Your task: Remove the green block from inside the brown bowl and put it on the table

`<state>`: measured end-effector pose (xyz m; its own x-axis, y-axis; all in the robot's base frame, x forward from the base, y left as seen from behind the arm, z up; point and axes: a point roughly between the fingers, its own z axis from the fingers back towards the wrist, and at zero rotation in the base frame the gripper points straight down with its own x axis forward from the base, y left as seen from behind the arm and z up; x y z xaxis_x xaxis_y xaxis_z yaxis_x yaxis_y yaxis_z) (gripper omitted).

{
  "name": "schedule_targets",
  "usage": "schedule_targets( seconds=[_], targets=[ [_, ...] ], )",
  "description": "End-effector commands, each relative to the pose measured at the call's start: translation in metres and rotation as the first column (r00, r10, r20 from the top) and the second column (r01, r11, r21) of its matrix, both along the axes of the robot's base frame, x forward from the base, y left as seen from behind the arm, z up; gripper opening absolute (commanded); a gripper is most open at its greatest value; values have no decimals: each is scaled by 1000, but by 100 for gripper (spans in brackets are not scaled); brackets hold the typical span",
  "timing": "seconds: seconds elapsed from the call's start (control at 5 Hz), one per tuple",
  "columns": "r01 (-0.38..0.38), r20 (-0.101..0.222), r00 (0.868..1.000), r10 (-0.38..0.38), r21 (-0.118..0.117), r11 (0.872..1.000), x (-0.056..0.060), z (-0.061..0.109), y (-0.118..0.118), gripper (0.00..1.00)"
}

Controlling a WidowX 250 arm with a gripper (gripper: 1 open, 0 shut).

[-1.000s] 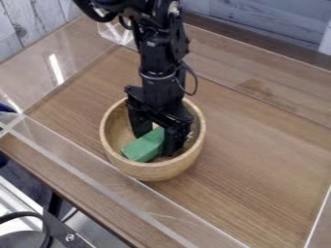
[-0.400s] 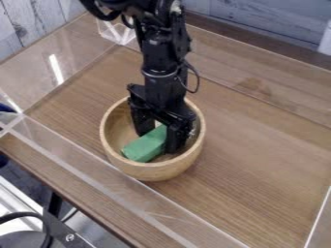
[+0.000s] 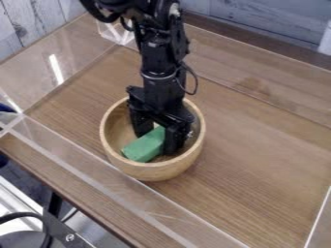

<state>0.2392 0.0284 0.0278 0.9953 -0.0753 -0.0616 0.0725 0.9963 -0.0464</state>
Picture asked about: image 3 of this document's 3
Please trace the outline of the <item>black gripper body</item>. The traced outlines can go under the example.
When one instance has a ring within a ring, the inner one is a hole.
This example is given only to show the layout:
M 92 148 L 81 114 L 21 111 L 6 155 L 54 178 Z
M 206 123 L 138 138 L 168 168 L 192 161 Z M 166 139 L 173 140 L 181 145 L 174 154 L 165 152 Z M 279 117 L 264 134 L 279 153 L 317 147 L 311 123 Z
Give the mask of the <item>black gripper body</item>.
M 194 117 L 184 105 L 186 94 L 186 72 L 169 75 L 141 72 L 144 86 L 126 87 L 128 107 L 146 110 L 152 122 L 162 127 L 192 124 Z

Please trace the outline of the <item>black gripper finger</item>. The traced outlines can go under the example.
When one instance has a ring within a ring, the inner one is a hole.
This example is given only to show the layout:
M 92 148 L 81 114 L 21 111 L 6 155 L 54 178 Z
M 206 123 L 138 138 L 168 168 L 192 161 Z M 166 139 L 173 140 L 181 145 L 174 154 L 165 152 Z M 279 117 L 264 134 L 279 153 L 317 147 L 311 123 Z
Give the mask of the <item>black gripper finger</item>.
M 140 138 L 153 129 L 150 113 L 146 110 L 129 107 L 129 117 L 134 135 Z
M 164 155 L 173 155 L 184 147 L 189 132 L 189 124 L 172 125 L 165 128 L 165 140 L 162 144 Z

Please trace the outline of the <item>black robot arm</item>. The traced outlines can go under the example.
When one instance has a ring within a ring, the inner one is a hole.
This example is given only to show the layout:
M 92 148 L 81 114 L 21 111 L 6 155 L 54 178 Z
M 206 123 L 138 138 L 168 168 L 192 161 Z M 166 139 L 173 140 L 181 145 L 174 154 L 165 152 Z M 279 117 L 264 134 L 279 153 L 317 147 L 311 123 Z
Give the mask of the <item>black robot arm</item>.
M 165 128 L 161 152 L 182 148 L 194 120 L 184 106 L 185 63 L 189 41 L 178 0 L 78 0 L 89 15 L 101 23 L 117 21 L 134 35 L 141 55 L 144 85 L 128 86 L 128 107 L 134 134 L 145 135 L 154 123 Z

